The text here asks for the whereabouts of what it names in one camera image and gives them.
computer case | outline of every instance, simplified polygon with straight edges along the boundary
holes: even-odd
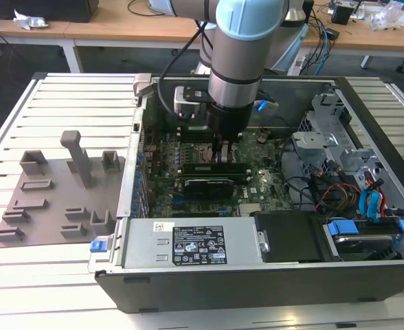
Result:
[[[16,10],[49,20],[87,23],[98,3],[99,0],[0,0],[0,19],[13,19]]]

power supply label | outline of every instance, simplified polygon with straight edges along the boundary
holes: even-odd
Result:
[[[176,266],[226,264],[223,226],[174,227],[172,255]]]

floor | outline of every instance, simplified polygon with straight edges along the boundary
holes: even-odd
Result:
[[[2,45],[0,57],[0,127],[19,99],[34,72],[69,72],[66,60],[56,46],[17,45],[16,52]],[[170,49],[128,49],[81,47],[85,72],[161,72],[172,58]],[[402,58],[373,58],[369,69],[360,68],[361,56],[332,55],[320,72],[323,76],[375,76],[395,83],[404,92],[404,70],[395,71]],[[188,73],[199,61],[199,52],[186,52],[172,73]]]

plastic bag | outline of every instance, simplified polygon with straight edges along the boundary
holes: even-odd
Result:
[[[14,10],[16,14],[16,18],[13,21],[20,26],[21,28],[30,31],[31,28],[47,28],[49,25],[46,24],[46,21],[43,17],[32,17],[19,14],[16,10]]]
[[[398,20],[404,15],[402,6],[401,2],[391,0],[380,12],[370,15],[367,22],[374,31],[399,26]]]

slatted table surface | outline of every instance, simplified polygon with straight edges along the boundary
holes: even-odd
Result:
[[[404,94],[402,91],[396,85],[385,84],[379,78],[349,78],[349,83],[404,159]],[[370,145],[357,121],[353,120],[351,125],[360,143],[368,148]]]
[[[0,131],[0,220],[23,152],[69,157],[59,143],[65,129],[81,132],[92,157],[106,149],[125,155],[132,82],[128,74],[49,74],[30,83]],[[126,315],[88,273],[88,259],[89,244],[0,249],[0,329],[404,329],[404,293],[364,304]]]

